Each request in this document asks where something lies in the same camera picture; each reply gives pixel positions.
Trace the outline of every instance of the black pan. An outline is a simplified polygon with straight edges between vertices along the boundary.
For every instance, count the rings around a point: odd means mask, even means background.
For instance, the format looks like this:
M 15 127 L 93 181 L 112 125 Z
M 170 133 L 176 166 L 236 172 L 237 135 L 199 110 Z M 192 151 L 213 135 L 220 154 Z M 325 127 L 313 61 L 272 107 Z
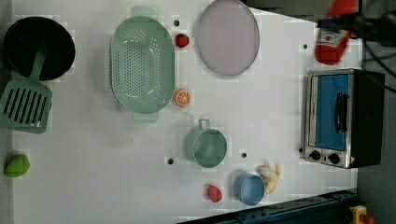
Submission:
M 21 19 L 8 29 L 4 48 L 8 62 L 24 77 L 30 76 L 43 35 L 47 36 L 48 52 L 40 80 L 61 77 L 75 60 L 75 44 L 61 24 L 43 17 Z

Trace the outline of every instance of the plastic kitchen toy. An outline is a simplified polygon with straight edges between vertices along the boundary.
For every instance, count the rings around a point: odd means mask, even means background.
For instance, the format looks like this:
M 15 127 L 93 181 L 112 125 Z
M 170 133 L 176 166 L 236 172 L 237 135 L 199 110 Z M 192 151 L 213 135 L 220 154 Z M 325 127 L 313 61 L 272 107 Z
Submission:
M 133 7 L 111 40 L 112 88 L 134 120 L 155 122 L 175 91 L 175 47 L 157 12 Z
M 221 132 L 210 128 L 208 119 L 199 119 L 199 127 L 193 128 L 185 139 L 184 150 L 187 158 L 213 168 L 224 160 L 227 141 Z
M 187 47 L 190 43 L 190 39 L 187 35 L 183 34 L 178 34 L 175 37 L 175 44 L 178 48 L 184 48 Z
M 45 37 L 37 45 L 35 62 L 28 79 L 8 82 L 0 100 L 0 126 L 28 133 L 47 129 L 52 91 L 39 82 L 47 55 Z
M 259 176 L 244 172 L 233 182 L 233 193 L 242 203 L 253 206 L 264 197 L 265 184 Z
M 180 107 L 186 107 L 190 104 L 190 94 L 184 89 L 180 89 L 175 92 L 175 103 Z
M 203 61 L 220 75 L 242 74 L 259 52 L 259 26 L 250 9 L 238 0 L 210 4 L 198 20 L 195 37 Z
M 276 164 L 275 170 L 271 169 L 269 165 L 261 166 L 257 171 L 265 183 L 265 193 L 272 193 L 277 186 L 277 180 L 280 176 L 280 166 Z
M 26 174 L 29 170 L 30 162 L 27 156 L 25 155 L 16 155 L 6 166 L 4 170 L 4 174 L 8 177 L 18 177 Z
M 216 186 L 210 185 L 207 188 L 207 197 L 213 202 L 218 203 L 222 199 L 221 190 Z

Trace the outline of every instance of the red strawberry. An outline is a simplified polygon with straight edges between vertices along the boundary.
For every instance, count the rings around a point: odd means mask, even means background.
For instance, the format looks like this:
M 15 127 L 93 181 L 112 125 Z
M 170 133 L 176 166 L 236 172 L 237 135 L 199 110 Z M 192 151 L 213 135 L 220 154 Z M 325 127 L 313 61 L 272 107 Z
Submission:
M 216 203 L 222 199 L 222 194 L 220 189 L 213 185 L 209 185 L 209 188 L 207 188 L 207 197 L 209 197 L 213 203 Z
M 184 47 L 189 45 L 190 39 L 186 35 L 178 34 L 175 37 L 175 43 L 176 43 L 176 46 L 178 46 L 179 48 L 182 49 L 182 48 L 184 48 Z

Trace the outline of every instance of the round plate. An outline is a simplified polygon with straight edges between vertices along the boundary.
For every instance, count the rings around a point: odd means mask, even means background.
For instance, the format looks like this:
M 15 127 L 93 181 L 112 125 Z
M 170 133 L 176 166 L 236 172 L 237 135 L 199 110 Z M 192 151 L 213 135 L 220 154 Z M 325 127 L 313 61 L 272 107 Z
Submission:
M 238 0 L 218 0 L 203 13 L 197 34 L 205 64 L 221 75 L 239 75 L 256 59 L 260 32 L 253 13 Z
M 47 36 L 48 51 L 40 80 L 61 77 L 75 60 L 75 44 L 61 24 L 43 17 L 21 19 L 8 29 L 4 45 L 8 61 L 24 77 L 30 76 L 43 35 Z

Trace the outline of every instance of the toy orange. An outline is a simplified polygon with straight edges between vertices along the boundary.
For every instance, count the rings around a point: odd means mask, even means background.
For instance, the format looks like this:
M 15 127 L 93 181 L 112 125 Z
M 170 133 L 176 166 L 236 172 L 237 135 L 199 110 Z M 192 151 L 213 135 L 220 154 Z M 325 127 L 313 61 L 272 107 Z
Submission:
M 184 89 L 178 90 L 175 93 L 175 102 L 178 106 L 187 106 L 190 103 L 190 94 Z

